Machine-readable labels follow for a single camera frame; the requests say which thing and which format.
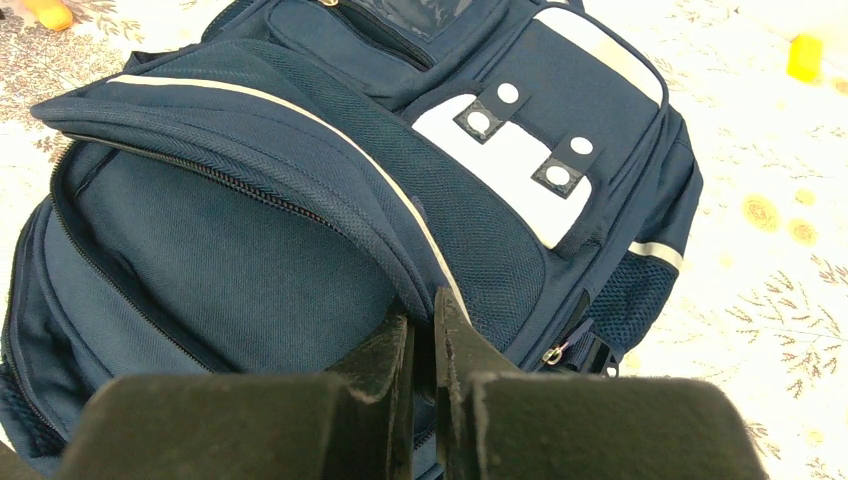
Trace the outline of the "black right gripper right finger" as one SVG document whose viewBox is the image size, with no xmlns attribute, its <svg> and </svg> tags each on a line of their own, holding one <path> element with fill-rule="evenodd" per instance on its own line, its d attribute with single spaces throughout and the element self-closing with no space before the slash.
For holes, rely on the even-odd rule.
<svg viewBox="0 0 848 480">
<path fill-rule="evenodd" d="M 448 479 L 762 479 L 734 405 L 674 378 L 525 373 L 435 297 L 437 448 Z"/>
</svg>

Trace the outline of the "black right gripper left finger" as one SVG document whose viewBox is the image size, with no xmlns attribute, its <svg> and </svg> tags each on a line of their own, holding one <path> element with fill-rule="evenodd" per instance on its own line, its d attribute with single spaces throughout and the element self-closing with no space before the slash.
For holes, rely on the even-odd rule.
<svg viewBox="0 0 848 480">
<path fill-rule="evenodd" d="M 329 370 L 124 377 L 86 405 L 61 479 L 408 479 L 414 330 L 389 315 Z"/>
</svg>

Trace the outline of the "navy blue backpack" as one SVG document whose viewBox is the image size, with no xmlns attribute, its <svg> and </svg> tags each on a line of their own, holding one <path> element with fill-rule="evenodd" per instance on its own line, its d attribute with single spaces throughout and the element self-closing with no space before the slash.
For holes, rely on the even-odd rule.
<svg viewBox="0 0 848 480">
<path fill-rule="evenodd" d="M 31 113 L 71 145 L 17 243 L 1 424 L 44 475 L 115 377 L 319 371 L 441 287 L 522 369 L 602 373 L 703 189 L 658 70 L 580 2 L 236 1 Z"/>
</svg>

